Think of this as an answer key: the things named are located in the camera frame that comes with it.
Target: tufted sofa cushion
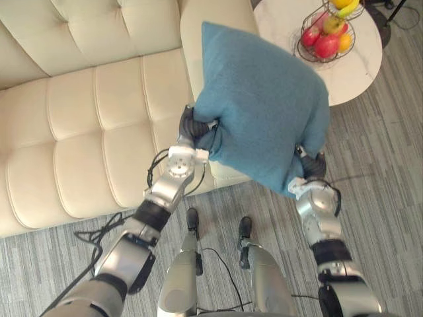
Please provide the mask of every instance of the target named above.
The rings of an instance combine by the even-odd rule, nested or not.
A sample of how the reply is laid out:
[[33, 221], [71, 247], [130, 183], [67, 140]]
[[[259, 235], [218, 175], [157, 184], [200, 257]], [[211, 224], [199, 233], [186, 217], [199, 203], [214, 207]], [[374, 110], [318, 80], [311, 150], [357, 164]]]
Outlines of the tufted sofa cushion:
[[0, 209], [7, 217], [0, 232], [139, 205], [146, 166], [174, 143], [169, 131], [190, 101], [181, 49], [3, 92]]
[[0, 21], [0, 89], [21, 62], [26, 81], [181, 47], [176, 0], [0, 1]]

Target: orange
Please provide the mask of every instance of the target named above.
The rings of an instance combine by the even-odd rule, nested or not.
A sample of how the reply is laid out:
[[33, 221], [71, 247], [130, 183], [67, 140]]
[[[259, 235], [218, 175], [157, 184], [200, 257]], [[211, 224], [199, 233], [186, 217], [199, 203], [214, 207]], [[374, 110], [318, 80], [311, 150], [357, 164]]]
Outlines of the orange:
[[339, 48], [338, 51], [340, 53], [345, 52], [348, 50], [352, 43], [352, 37], [349, 34], [343, 34], [339, 37]]
[[338, 10], [340, 10], [349, 5], [352, 0], [330, 0], [330, 2], [333, 3]]

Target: wire fruit basket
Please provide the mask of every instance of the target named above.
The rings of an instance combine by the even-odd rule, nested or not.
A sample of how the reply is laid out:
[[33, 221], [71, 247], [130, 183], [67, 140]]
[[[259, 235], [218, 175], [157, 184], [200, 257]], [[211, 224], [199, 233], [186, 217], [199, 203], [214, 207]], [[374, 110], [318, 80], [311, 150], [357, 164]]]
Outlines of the wire fruit basket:
[[310, 30], [312, 26], [316, 26], [317, 29], [319, 29], [319, 32], [320, 32], [319, 37], [329, 36], [324, 34], [322, 30], [322, 27], [323, 27], [322, 21], [328, 17], [336, 18], [335, 15], [333, 15], [327, 9], [327, 5], [323, 4], [304, 19], [303, 26], [301, 27], [301, 36], [297, 43], [297, 50], [299, 55], [306, 61], [328, 63], [328, 62], [334, 61], [335, 59], [339, 59], [345, 56], [354, 47], [354, 44], [356, 42], [356, 33], [354, 31], [354, 27], [349, 22], [349, 20], [345, 20], [345, 19], [340, 19], [340, 23], [344, 23], [346, 25], [345, 26], [342, 24], [343, 29], [346, 29], [346, 31], [344, 32], [341, 31], [342, 33], [339, 34], [339, 36], [341, 37], [343, 36], [343, 34], [347, 34], [346, 36], [350, 38], [350, 45], [347, 48], [344, 48], [343, 50], [337, 50], [334, 54], [330, 56], [322, 57], [317, 54], [316, 47], [314, 46], [314, 44], [306, 46], [303, 43], [303, 35], [305, 34], [306, 31]]
[[[326, 10], [332, 13], [333, 15], [337, 15], [339, 13], [339, 9], [335, 7], [335, 5], [330, 1], [323, 0], [323, 4], [326, 7]], [[354, 9], [352, 13], [350, 13], [347, 17], [345, 17], [346, 20], [350, 21], [354, 18], [359, 17], [362, 15], [364, 11], [365, 6], [365, 0], [360, 0], [360, 4]]]

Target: wire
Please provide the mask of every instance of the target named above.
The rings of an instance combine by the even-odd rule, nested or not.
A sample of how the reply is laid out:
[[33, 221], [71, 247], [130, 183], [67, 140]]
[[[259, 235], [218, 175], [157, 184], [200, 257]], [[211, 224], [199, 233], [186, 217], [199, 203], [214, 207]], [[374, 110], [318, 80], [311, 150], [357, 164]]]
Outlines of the wire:
[[150, 167], [149, 167], [149, 169], [147, 170], [147, 185], [148, 185], [148, 188], [151, 188], [152, 187], [152, 185], [153, 185], [153, 170], [154, 170], [154, 168], [157, 166], [157, 165], [159, 165], [159, 163], [162, 161], [162, 160], [164, 160], [165, 158], [167, 158], [167, 156], [168, 156], [168, 153], [166, 153], [166, 155], [164, 155], [163, 157], [161, 157], [161, 158], [158, 158], [162, 153], [164, 153], [164, 152], [168, 152], [169, 151], [169, 149], [164, 149], [164, 150], [161, 150], [160, 152], [158, 152], [157, 154], [156, 154], [156, 156], [153, 158], [153, 161], [151, 162], [151, 165], [150, 165]]
[[[252, 301], [250, 300], [249, 302], [243, 302], [243, 306], [252, 304]], [[229, 312], [231, 310], [234, 310], [236, 308], [240, 308], [241, 305], [237, 305], [237, 306], [232, 306], [229, 308], [223, 308], [223, 309], [218, 309], [218, 310], [210, 310], [210, 309], [206, 309], [206, 308], [201, 308], [201, 307], [197, 307], [197, 310], [201, 310], [202, 312]]]
[[362, 174], [362, 175], [354, 175], [354, 176], [347, 176], [347, 177], [343, 177], [343, 178], [338, 178], [337, 180], [333, 180], [330, 182], [331, 185], [338, 183], [338, 182], [343, 182], [345, 180], [353, 180], [356, 178], [365, 178], [367, 176], [374, 176], [375, 174], [371, 173], [371, 174]]
[[242, 302], [242, 300], [241, 300], [241, 295], [239, 294], [238, 287], [237, 287], [237, 285], [235, 284], [235, 282], [234, 282], [234, 280], [233, 280], [233, 278], [232, 278], [231, 271], [230, 271], [230, 270], [229, 270], [229, 268], [227, 267], [227, 264], [225, 263], [225, 261], [223, 261], [223, 259], [221, 258], [221, 256], [220, 256], [219, 252], [217, 252], [217, 251], [216, 251], [216, 250], [214, 250], [213, 248], [205, 248], [205, 249], [202, 249], [202, 251], [208, 251], [208, 250], [209, 250], [209, 251], [213, 251], [214, 253], [216, 253], [216, 256], [219, 258], [220, 262], [222, 262], [222, 264], [225, 266], [226, 271], [227, 271], [227, 273], [228, 273], [228, 275], [229, 275], [229, 278], [230, 278], [230, 280], [231, 280], [231, 282], [232, 282], [233, 288], [235, 289], [235, 292], [237, 292], [237, 296], [238, 296], [238, 299], [239, 299], [239, 307], [241, 307], [241, 310], [242, 310], [242, 311], [244, 311], [244, 304], [243, 304], [243, 302]]
[[[378, 8], [378, 7], [384, 7], [385, 5], [380, 4], [380, 5], [372, 5], [372, 6], [375, 7], [375, 8]], [[403, 27], [403, 26], [399, 25], [399, 23], [395, 19], [392, 20], [392, 22], [394, 22], [395, 25], [397, 25], [398, 28], [400, 28], [401, 30], [404, 30], [404, 31], [411, 30], [412, 28], [415, 28], [416, 26], [418, 26], [418, 23], [420, 22], [420, 12], [418, 12], [418, 10], [416, 8], [410, 7], [409, 5], [403, 5], [401, 8], [414, 11], [417, 14], [417, 22], [414, 23], [412, 26], [409, 26], [409, 27]]]
[[[107, 223], [98, 230], [94, 231], [75, 231], [73, 234], [81, 241], [86, 242], [88, 244], [93, 245], [100, 245], [101, 240], [103, 239], [104, 235], [110, 232], [112, 229], [119, 227], [125, 223], [125, 220], [130, 218], [132, 215], [123, 217], [122, 213], [115, 213]], [[91, 263], [94, 262], [96, 258], [97, 249], [95, 248], [91, 254]], [[91, 275], [94, 276], [95, 270], [94, 268], [91, 269]]]
[[91, 262], [90, 264], [56, 297], [55, 300], [41, 313], [40, 317], [45, 315], [47, 311], [53, 309], [54, 307], [59, 304], [62, 298], [72, 289], [74, 286], [82, 280], [82, 278], [91, 271], [92, 275], [94, 275], [94, 266], [97, 261], [100, 259], [103, 253], [103, 249], [100, 245], [101, 240], [103, 239], [104, 235], [110, 232], [112, 229], [123, 225], [125, 220], [132, 215], [128, 215], [126, 217], [122, 216], [122, 213], [115, 213], [109, 221], [101, 227], [101, 229], [94, 230], [94, 231], [75, 231], [73, 234], [81, 241], [86, 242], [92, 246], [94, 246], [94, 250], [91, 254]]
[[414, 23], [412, 26], [409, 26], [409, 27], [403, 27], [403, 26], [399, 25], [399, 23], [396, 20], [393, 20], [392, 22], [394, 22], [395, 25], [398, 26], [398, 28], [400, 28], [401, 30], [404, 30], [404, 31], [411, 30], [412, 28], [415, 28], [416, 26], [418, 26], [418, 23], [420, 22], [420, 12], [418, 12], [418, 10], [416, 8], [410, 7], [409, 5], [403, 5], [402, 9], [409, 9], [411, 11], [414, 11], [417, 14], [417, 22]]
[[203, 165], [203, 174], [202, 174], [202, 176], [201, 176], [201, 179], [200, 179], [200, 181], [198, 182], [198, 184], [197, 184], [197, 186], [196, 187], [194, 187], [194, 189], [193, 190], [190, 190], [188, 193], [186, 193], [186, 194], [184, 194], [184, 196], [188, 196], [188, 195], [190, 195], [190, 194], [192, 194], [192, 193], [194, 193], [199, 187], [200, 187], [200, 185], [201, 185], [201, 183], [203, 182], [203, 179], [204, 179], [204, 176], [206, 175], [206, 165], [204, 164]]
[[317, 297], [315, 296], [310, 296], [310, 295], [298, 295], [298, 294], [291, 294], [291, 297], [299, 297], [301, 299], [315, 299], [315, 300], [319, 300]]

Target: sofa backrest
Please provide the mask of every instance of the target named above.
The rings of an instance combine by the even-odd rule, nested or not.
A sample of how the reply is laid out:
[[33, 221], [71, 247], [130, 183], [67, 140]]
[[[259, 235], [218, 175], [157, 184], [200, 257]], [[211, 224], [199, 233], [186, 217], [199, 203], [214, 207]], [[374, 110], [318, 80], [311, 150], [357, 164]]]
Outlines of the sofa backrest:
[[0, 90], [181, 47], [177, 0], [0, 1]]

